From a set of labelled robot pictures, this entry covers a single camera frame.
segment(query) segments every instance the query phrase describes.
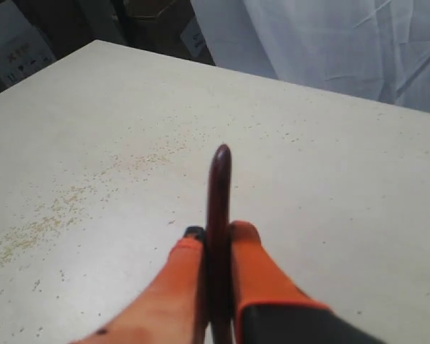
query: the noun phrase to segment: table surface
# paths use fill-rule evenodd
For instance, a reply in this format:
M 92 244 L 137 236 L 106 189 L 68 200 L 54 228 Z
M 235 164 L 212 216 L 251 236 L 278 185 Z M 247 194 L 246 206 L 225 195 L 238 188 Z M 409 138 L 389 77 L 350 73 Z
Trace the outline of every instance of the table surface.
M 390 343 L 430 343 L 430 114 L 93 42 L 0 94 L 0 343 L 66 343 L 204 225 L 231 218 L 301 288 Z

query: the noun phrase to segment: white table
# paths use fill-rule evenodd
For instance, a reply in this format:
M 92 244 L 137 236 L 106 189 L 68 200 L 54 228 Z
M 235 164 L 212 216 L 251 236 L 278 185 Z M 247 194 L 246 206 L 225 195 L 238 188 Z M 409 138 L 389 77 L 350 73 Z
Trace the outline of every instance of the white table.
M 0 94 L 0 343 L 66 343 L 125 307 L 212 155 L 231 218 L 337 314 L 430 343 L 430 114 L 94 42 Z

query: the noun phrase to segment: white cloth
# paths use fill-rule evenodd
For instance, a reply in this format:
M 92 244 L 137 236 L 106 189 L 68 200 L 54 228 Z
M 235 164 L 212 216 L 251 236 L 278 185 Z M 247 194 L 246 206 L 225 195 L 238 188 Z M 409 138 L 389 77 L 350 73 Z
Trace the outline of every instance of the white cloth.
M 191 0 L 215 63 L 430 112 L 430 0 Z

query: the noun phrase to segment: orange grip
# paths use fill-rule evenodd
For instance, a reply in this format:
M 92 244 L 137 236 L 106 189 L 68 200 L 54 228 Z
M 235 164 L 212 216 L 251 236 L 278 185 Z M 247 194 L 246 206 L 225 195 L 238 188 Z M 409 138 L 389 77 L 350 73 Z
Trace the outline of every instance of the orange grip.
M 249 222 L 234 221 L 231 230 L 231 273 L 236 306 L 236 338 L 242 344 L 242 312 L 252 305 L 289 305 L 329 310 L 302 292 L 275 264 Z
M 78 344 L 200 344 L 207 326 L 203 244 L 181 239 L 151 284 Z

